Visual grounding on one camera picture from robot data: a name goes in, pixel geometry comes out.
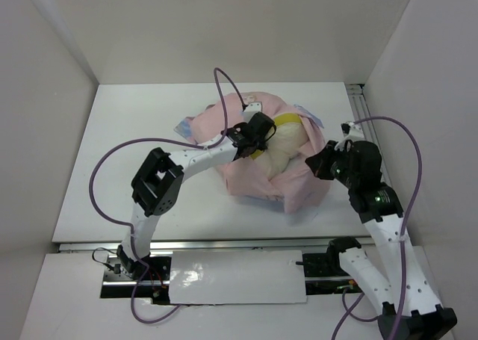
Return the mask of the white pillow yellow edge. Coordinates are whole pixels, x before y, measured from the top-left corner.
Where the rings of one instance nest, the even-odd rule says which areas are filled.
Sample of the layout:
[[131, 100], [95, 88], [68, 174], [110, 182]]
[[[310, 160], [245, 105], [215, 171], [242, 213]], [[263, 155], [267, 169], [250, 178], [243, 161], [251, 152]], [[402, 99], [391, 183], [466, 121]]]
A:
[[283, 173], [289, 161], [309, 141], [298, 114], [280, 114], [273, 120], [276, 127], [267, 134], [266, 149], [257, 150], [250, 156], [268, 179]]

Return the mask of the pink blue printed pillowcase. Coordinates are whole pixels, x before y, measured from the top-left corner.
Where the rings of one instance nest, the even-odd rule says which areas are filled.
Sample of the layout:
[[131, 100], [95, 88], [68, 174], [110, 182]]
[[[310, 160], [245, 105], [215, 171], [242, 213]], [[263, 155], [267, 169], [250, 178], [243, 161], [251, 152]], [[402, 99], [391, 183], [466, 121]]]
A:
[[280, 114], [298, 114], [309, 141], [289, 161], [287, 169], [272, 179], [268, 179], [250, 157], [218, 166], [217, 172], [222, 176], [228, 193], [232, 196], [279, 201], [283, 203], [286, 213], [321, 204], [329, 192], [330, 183], [316, 178], [305, 160], [321, 151], [326, 142], [321, 123], [304, 109], [289, 105], [271, 93], [249, 92], [241, 96], [230, 93], [223, 102], [209, 105], [194, 117], [184, 118], [175, 131], [191, 143], [206, 142], [218, 135], [224, 125], [232, 127], [243, 122], [241, 106], [251, 102], [261, 102], [262, 113], [272, 120]]

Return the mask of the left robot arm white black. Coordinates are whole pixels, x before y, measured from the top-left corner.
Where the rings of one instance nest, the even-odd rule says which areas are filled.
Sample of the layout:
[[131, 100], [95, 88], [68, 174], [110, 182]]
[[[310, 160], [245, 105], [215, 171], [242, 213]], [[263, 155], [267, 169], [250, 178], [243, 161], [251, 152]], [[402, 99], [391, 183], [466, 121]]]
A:
[[144, 276], [158, 221], [176, 204], [185, 181], [212, 167], [264, 151], [275, 132], [273, 120], [255, 112], [247, 122], [222, 131], [196, 148], [174, 152], [153, 149], [131, 182], [134, 208], [130, 231], [117, 248], [121, 271], [130, 279]]

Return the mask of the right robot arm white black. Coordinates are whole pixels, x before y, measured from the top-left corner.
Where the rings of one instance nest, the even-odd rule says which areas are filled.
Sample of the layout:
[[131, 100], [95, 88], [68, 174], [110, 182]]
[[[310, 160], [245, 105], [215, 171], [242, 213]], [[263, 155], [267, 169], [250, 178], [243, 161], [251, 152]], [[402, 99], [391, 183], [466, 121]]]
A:
[[382, 181], [382, 156], [366, 140], [329, 141], [306, 159], [314, 176], [336, 180], [348, 190], [350, 205], [374, 241], [385, 267], [380, 272], [353, 237], [329, 243], [326, 266], [348, 273], [373, 304], [384, 339], [441, 339], [457, 323], [453, 309], [442, 305], [402, 228], [403, 207]]

